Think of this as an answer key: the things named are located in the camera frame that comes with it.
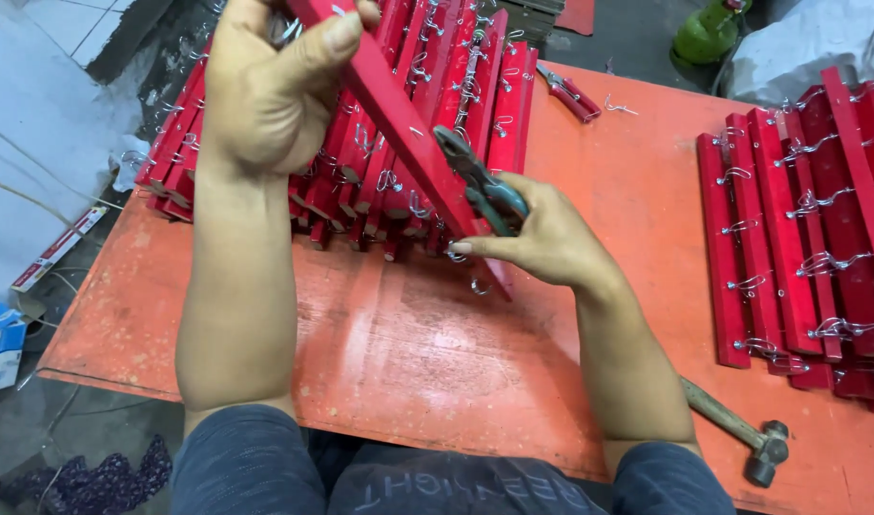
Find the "fingernail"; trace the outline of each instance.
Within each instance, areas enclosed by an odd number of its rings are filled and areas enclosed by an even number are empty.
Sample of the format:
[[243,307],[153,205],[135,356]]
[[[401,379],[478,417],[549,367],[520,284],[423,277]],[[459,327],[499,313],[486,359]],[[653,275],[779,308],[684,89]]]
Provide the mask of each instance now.
[[466,243],[465,241],[454,243],[450,245],[450,252],[455,252],[456,254],[470,254],[472,252],[472,244]]
[[347,51],[357,42],[362,30],[361,15],[357,11],[351,11],[340,17],[325,34],[329,52],[338,55]]

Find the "hand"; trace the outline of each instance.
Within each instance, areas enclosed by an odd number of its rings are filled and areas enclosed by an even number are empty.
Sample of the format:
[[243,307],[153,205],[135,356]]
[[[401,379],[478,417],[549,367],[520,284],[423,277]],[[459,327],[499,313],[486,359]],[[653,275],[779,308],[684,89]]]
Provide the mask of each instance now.
[[450,251],[509,261],[547,283],[586,288],[597,296],[626,288],[624,273],[564,193],[514,173],[499,172],[497,178],[529,206],[519,237],[467,237]]
[[205,72],[202,155],[235,163],[238,173],[306,166],[336,106],[339,68],[357,52],[364,27],[379,22],[376,5],[360,0],[357,11],[276,51],[267,40],[270,14],[262,0],[230,0]]

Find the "orange table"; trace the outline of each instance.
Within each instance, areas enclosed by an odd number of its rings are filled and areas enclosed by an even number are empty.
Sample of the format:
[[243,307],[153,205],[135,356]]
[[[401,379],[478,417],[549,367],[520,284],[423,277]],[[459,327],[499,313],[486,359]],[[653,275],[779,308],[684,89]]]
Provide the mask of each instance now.
[[[751,107],[551,64],[597,103],[639,115],[588,125],[537,84],[526,175],[568,193],[625,269],[679,372],[750,422],[786,422],[790,459],[774,486],[741,477],[749,450],[695,415],[700,445],[740,508],[874,514],[874,414],[828,392],[716,365],[695,136]],[[134,196],[40,363],[46,378],[179,401],[173,348],[191,227]],[[605,480],[600,435],[580,386],[573,299],[515,277],[512,302],[469,290],[467,271],[406,250],[328,252],[294,242],[299,421],[376,440],[543,458]]]

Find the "red shears handle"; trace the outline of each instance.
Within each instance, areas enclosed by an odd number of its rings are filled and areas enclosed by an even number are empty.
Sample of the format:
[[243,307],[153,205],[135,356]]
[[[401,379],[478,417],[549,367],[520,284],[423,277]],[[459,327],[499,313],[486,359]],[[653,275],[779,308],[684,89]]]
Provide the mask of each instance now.
[[589,123],[591,119],[602,113],[599,106],[590,100],[590,97],[583,94],[571,79],[562,79],[561,82],[563,82],[564,87],[557,84],[551,85],[551,95],[562,101],[580,119],[580,122]]

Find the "hammer head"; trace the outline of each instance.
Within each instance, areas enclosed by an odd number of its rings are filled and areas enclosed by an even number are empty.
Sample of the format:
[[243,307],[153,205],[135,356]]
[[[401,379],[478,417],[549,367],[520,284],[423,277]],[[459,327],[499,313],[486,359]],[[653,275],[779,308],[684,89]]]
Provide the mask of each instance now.
[[780,421],[770,421],[764,423],[762,431],[764,443],[745,462],[744,475],[752,485],[767,488],[774,481],[776,466],[789,457],[789,448],[786,446],[789,429]]

